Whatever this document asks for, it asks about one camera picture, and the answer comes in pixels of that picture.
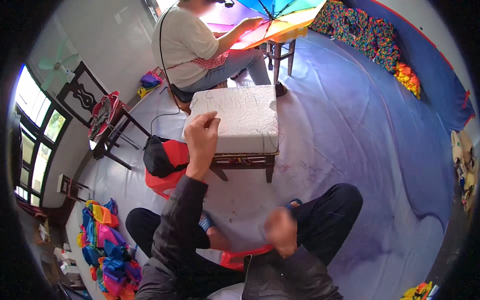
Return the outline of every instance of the red checkered apron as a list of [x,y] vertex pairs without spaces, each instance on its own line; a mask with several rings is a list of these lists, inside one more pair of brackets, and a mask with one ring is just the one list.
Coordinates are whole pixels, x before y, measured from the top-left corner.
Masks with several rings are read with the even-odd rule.
[[214,59],[209,59],[209,60],[204,60],[204,59],[201,59],[201,58],[197,57],[194,60],[179,63],[178,65],[174,65],[173,67],[167,68],[167,70],[178,67],[178,66],[180,66],[181,64],[184,64],[184,63],[194,63],[194,64],[197,64],[197,65],[199,65],[199,66],[201,66],[202,68],[205,68],[205,69],[214,69],[216,67],[219,67],[219,66],[223,65],[225,63],[225,61],[227,60],[227,57],[228,57],[228,51],[220,54],[219,56],[217,56]]

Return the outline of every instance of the slipper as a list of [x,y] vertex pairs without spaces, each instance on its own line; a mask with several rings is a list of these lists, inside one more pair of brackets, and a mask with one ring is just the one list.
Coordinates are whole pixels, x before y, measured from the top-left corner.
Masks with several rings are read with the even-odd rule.
[[303,204],[303,202],[302,202],[300,199],[295,198],[295,199],[293,199],[292,201],[290,201],[285,207],[288,208],[289,210],[294,209],[294,207],[293,207],[292,204],[291,204],[293,201],[295,201],[295,202],[298,203],[299,205],[302,205],[302,204]]
[[243,72],[245,72],[247,70],[247,68],[245,69],[241,69],[240,72],[237,73],[237,75],[233,76],[233,77],[230,77],[231,80],[235,80],[237,79],[240,75],[242,75]]
[[200,225],[200,227],[203,228],[205,232],[207,232],[210,227],[215,226],[215,223],[213,222],[210,215],[205,210],[203,210],[200,221],[198,221],[198,225]]
[[287,87],[285,87],[280,81],[275,84],[276,97],[281,97],[287,93]]

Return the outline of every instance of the black pants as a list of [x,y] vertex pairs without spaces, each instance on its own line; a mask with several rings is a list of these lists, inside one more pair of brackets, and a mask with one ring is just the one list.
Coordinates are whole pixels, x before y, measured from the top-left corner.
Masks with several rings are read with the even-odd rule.
[[[350,233],[362,204],[359,190],[351,184],[341,183],[317,199],[295,207],[292,212],[298,223],[298,244],[328,265]],[[127,216],[128,232],[148,257],[152,256],[153,234],[160,222],[159,215],[144,208],[135,208]],[[198,248],[208,248],[206,233],[198,231],[201,235]],[[205,298],[245,279],[243,272],[224,268],[196,253],[185,262],[181,274],[183,278],[178,280],[181,290],[187,291],[185,297]]]

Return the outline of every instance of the window frame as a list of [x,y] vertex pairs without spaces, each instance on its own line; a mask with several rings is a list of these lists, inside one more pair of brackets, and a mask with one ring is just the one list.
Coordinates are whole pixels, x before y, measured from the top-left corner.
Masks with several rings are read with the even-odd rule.
[[[17,197],[17,199],[20,199],[20,201],[27,202],[29,205],[31,205],[31,198],[32,198],[31,195],[33,194],[33,195],[37,196],[38,198],[40,198],[40,203],[39,203],[38,207],[42,207],[43,206],[43,195],[45,193],[45,185],[47,183],[47,178],[48,178],[48,174],[50,172],[50,167],[52,165],[53,158],[55,157],[55,153],[58,149],[58,146],[59,146],[59,144],[60,144],[60,142],[63,138],[63,135],[67,131],[68,125],[72,121],[73,116],[69,112],[67,112],[67,110],[65,110],[58,103],[58,101],[56,99],[54,99],[48,92],[46,92],[45,90],[42,89],[40,82],[34,76],[34,74],[32,72],[32,69],[30,68],[28,63],[25,63],[24,65],[25,65],[27,71],[32,76],[35,84],[38,85],[38,87],[40,88],[42,93],[45,95],[45,97],[48,100],[50,100],[50,106],[48,107],[48,110],[45,114],[45,117],[42,120],[42,125],[40,127],[38,127],[35,124],[35,122],[33,122],[27,116],[27,114],[22,110],[22,108],[17,103],[15,103],[16,111],[20,115],[20,123],[36,138],[36,139],[32,140],[34,142],[34,148],[33,148],[33,151],[32,151],[32,157],[30,159],[30,163],[28,164],[27,162],[25,162],[22,159],[22,167],[28,170],[28,186],[25,187],[22,183],[19,183],[19,186],[22,189],[27,191],[27,193],[28,193],[27,199],[25,200],[17,194],[15,194],[15,196]],[[50,121],[50,118],[52,117],[52,114],[55,110],[65,118],[65,122],[64,122],[62,128],[60,129],[60,132],[57,136],[56,141],[53,142],[45,135],[45,129],[47,128],[48,122]],[[29,136],[29,137],[31,136],[23,128],[21,128],[21,129],[22,129],[22,132],[26,136]],[[38,149],[40,147],[40,144],[44,144],[45,146],[50,148],[51,153],[50,153],[50,156],[48,158],[47,165],[45,167],[45,173],[44,173],[44,177],[43,177],[43,180],[42,180],[42,186],[40,188],[41,192],[38,193],[37,191],[35,191],[32,188],[32,181],[33,181],[33,171],[34,171],[34,167],[35,167],[36,157],[38,155]]]

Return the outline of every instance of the red plastic stool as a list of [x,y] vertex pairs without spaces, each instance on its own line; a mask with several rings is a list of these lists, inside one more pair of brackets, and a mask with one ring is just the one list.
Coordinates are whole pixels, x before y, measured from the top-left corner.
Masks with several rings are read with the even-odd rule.
[[[170,140],[164,142],[162,145],[167,153],[170,163],[172,163],[174,167],[188,163],[187,144]],[[182,171],[174,172],[164,178],[159,178],[148,173],[145,168],[145,184],[154,192],[168,200],[170,195],[165,194],[164,191],[174,189],[186,171],[187,169],[185,168]]]
[[249,251],[244,251],[244,252],[223,252],[222,253],[222,259],[220,261],[220,265],[229,268],[229,269],[234,269],[237,271],[243,271],[243,258],[247,255],[260,255],[267,253],[271,250],[273,250],[273,245],[268,244],[265,245],[261,248],[255,249],[255,250],[249,250]]

